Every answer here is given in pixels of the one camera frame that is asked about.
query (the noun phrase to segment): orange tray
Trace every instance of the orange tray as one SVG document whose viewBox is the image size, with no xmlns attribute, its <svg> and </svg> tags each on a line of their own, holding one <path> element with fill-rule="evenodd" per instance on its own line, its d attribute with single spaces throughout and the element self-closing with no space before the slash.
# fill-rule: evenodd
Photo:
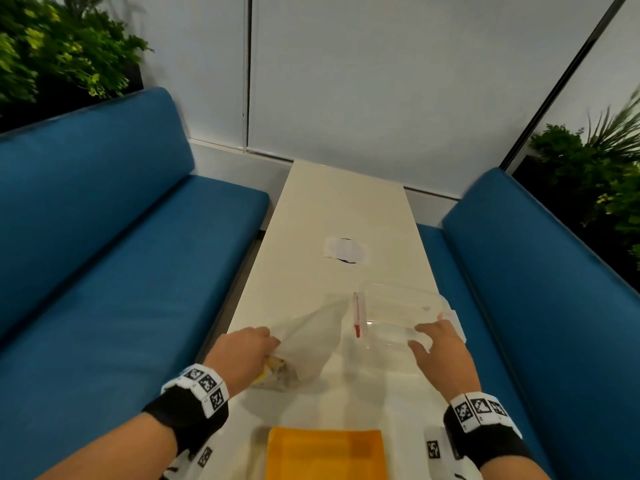
<svg viewBox="0 0 640 480">
<path fill-rule="evenodd" d="M 387 480 L 382 433 L 272 428 L 266 480 Z"/>
</svg>

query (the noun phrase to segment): transparent plastic box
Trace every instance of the transparent plastic box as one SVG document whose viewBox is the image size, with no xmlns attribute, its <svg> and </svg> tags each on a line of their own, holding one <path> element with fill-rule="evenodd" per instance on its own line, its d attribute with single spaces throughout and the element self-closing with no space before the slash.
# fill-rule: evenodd
<svg viewBox="0 0 640 480">
<path fill-rule="evenodd" d="M 386 283 L 364 282 L 353 297 L 355 359 L 359 365 L 401 374 L 420 374 L 408 340 L 420 342 L 426 350 L 432 341 L 413 327 L 449 320 L 460 338 L 467 341 L 458 316 L 449 302 L 437 293 Z"/>
</svg>

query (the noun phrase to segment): plastic bag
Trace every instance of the plastic bag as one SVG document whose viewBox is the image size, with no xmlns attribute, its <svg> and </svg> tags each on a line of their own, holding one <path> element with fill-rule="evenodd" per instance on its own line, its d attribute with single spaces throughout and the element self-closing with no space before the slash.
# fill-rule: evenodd
<svg viewBox="0 0 640 480">
<path fill-rule="evenodd" d="M 280 346 L 252 387 L 286 391 L 316 379 L 340 344 L 348 307 L 348 299 L 340 300 L 271 327 Z"/>
</svg>

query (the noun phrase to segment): planter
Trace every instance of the planter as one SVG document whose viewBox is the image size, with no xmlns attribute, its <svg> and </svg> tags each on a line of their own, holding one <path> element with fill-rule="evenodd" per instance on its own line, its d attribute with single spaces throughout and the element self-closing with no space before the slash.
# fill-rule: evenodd
<svg viewBox="0 0 640 480">
<path fill-rule="evenodd" d="M 123 94 L 144 89 L 138 64 L 126 67 L 125 74 L 130 83 L 129 87 L 123 90 Z M 35 103 L 20 102 L 3 108 L 3 117 L 0 118 L 0 133 L 48 120 L 103 101 L 98 97 L 90 96 L 87 90 L 55 77 L 41 77 L 37 81 L 37 86 L 38 94 Z"/>
<path fill-rule="evenodd" d="M 617 218 L 603 216 L 584 225 L 585 216 L 597 196 L 587 195 L 577 188 L 552 185 L 552 173 L 553 168 L 548 164 L 527 156 L 513 173 L 513 177 L 622 279 L 640 291 L 640 271 L 637 269 L 636 258 L 629 254 L 620 233 L 614 229 L 618 223 Z"/>
</svg>

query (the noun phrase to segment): blue cushion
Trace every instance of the blue cushion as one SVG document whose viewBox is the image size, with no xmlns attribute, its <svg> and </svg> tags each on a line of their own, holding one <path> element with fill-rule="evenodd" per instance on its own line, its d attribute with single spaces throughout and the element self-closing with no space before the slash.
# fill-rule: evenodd
<svg viewBox="0 0 640 480">
<path fill-rule="evenodd" d="M 188 177 L 5 347 L 6 478 L 31 480 L 131 418 L 193 361 L 267 204 L 263 192 Z"/>
<path fill-rule="evenodd" d="M 444 233 L 441 229 L 424 225 L 418 225 L 418 231 L 436 278 L 438 291 L 456 311 L 465 331 L 467 348 L 476 363 L 483 390 L 500 399 L 518 425 L 536 462 L 548 475 L 553 476 L 547 454 L 532 427 L 482 313 L 449 250 Z"/>
<path fill-rule="evenodd" d="M 0 137 L 0 337 L 192 169 L 162 88 Z"/>
<path fill-rule="evenodd" d="M 499 169 L 443 226 L 557 475 L 637 475 L 638 293 Z"/>
</svg>

